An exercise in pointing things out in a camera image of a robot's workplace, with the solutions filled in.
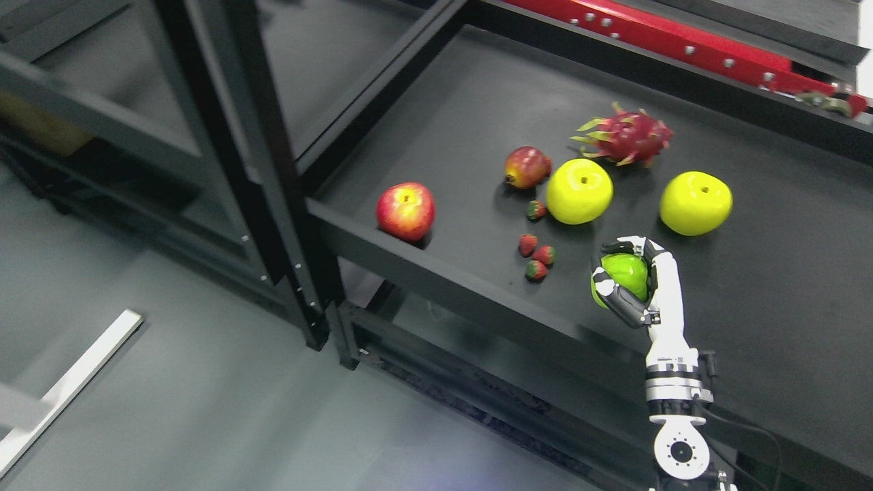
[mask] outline green apple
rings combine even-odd
[[[731,188],[715,176],[692,170],[674,177],[661,196],[661,220],[682,235],[715,230],[733,207]]]
[[[612,201],[612,179],[593,160],[565,162],[549,179],[546,206],[559,222],[578,225],[600,217]]]
[[[646,262],[634,254],[618,253],[601,258],[603,269],[619,285],[627,288],[636,298],[646,301],[649,298],[649,268]],[[591,296],[597,305],[607,308],[595,291],[595,281],[591,279]]]

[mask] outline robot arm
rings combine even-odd
[[[642,258],[649,267],[647,302],[618,285],[601,265],[592,262],[592,279],[603,303],[631,328],[646,328],[652,341],[646,355],[646,399],[649,420],[662,425],[654,442],[658,466],[675,479],[700,478],[710,464],[710,450],[696,426],[706,419],[695,409],[694,399],[712,402],[703,387],[698,350],[685,341],[684,309],[679,273],[673,255],[659,244],[640,236],[620,237],[604,245],[602,254],[626,252]],[[720,488],[736,489],[723,481]]]

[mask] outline red metal beam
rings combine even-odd
[[[504,1],[750,86],[790,94],[835,91],[828,82],[792,72],[790,58],[611,0]],[[848,102],[852,117],[867,108],[857,94]]]

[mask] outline pomegranate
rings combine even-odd
[[[504,171],[507,183],[526,190],[541,183],[552,173],[552,159],[534,147],[520,147],[506,158]]]

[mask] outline gray floor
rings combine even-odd
[[[0,381],[41,395],[124,308],[147,323],[0,490],[594,489],[0,167]]]

